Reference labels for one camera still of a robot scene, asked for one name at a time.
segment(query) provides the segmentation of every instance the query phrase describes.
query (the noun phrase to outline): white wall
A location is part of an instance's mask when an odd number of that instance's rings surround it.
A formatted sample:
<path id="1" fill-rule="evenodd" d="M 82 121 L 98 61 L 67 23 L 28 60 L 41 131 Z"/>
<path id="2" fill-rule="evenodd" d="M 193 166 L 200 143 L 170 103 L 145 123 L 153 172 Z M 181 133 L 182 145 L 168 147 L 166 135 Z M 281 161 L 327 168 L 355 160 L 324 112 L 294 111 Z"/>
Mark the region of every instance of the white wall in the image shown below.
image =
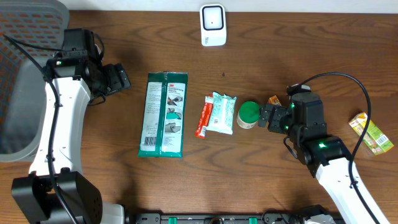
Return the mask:
<path id="1" fill-rule="evenodd" d="M 229 12 L 359 12 L 398 13 L 398 0 L 60 0 L 69 9 L 133 11 L 198 11 L 221 3 Z"/>

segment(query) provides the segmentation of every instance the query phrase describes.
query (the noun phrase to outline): instruction picture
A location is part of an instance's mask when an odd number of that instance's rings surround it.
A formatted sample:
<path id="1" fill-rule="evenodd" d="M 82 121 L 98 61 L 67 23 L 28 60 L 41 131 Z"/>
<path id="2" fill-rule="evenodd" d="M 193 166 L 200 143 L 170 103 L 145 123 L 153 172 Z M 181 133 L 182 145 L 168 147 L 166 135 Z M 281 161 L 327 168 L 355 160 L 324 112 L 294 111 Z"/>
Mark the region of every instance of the instruction picture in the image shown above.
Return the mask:
<path id="1" fill-rule="evenodd" d="M 167 104 L 170 106 L 182 106 L 183 97 L 178 94 L 169 94 L 167 97 Z"/>
<path id="2" fill-rule="evenodd" d="M 167 107 L 166 119 L 182 119 L 182 112 L 180 108 Z"/>
<path id="3" fill-rule="evenodd" d="M 180 121 L 166 122 L 164 132 L 179 134 L 181 132 L 181 122 Z"/>

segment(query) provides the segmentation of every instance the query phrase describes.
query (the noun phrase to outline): white jar with green lid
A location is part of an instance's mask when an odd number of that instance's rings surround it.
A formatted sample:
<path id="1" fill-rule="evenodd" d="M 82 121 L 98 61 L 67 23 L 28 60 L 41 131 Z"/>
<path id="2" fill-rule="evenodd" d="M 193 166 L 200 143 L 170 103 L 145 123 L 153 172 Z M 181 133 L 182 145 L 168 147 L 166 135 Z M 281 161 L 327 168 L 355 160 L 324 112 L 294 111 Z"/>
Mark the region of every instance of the white jar with green lid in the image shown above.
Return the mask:
<path id="1" fill-rule="evenodd" d="M 236 121 L 241 128 L 253 128 L 260 117 L 260 107 L 253 101 L 247 101 L 239 109 Z"/>

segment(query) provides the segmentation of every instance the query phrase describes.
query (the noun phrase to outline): red packet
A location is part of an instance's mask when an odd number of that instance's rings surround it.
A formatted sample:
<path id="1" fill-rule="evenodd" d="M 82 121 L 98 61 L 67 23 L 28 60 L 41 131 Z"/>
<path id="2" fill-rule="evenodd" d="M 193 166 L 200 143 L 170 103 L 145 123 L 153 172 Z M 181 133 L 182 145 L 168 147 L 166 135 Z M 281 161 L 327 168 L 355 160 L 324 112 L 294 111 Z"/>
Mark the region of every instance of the red packet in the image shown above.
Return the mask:
<path id="1" fill-rule="evenodd" d="M 211 110 L 213 109 L 213 95 L 205 97 L 205 106 L 200 115 L 198 128 L 195 132 L 195 136 L 204 139 L 206 134 L 206 128 L 209 125 Z"/>

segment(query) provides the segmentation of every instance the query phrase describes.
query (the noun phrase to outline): wooden table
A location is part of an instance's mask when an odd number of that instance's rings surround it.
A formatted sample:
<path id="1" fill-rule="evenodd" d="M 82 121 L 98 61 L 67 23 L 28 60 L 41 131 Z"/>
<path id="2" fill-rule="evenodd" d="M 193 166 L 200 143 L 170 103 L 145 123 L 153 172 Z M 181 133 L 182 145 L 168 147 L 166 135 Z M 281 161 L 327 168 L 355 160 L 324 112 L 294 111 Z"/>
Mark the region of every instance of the wooden table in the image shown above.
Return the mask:
<path id="1" fill-rule="evenodd" d="M 81 159 L 103 200 L 134 211 L 261 213 L 335 204 L 282 144 L 283 135 L 234 123 L 232 136 L 194 137 L 205 95 L 265 103 L 287 85 L 322 72 L 346 72 L 369 91 L 372 120 L 398 144 L 398 16 L 375 14 L 227 13 L 228 40 L 202 47 L 198 12 L 71 11 L 70 27 L 98 33 L 105 63 L 123 63 L 132 88 L 86 111 Z M 183 159 L 138 158 L 147 73 L 189 72 Z M 329 133 L 352 150 L 348 121 L 366 109 L 358 86 L 344 78 L 310 83 L 320 94 Z M 362 145 L 356 163 L 391 223 L 398 222 L 398 149 L 372 156 Z M 0 222 L 26 223 L 11 197 L 13 178 L 29 163 L 0 164 Z"/>

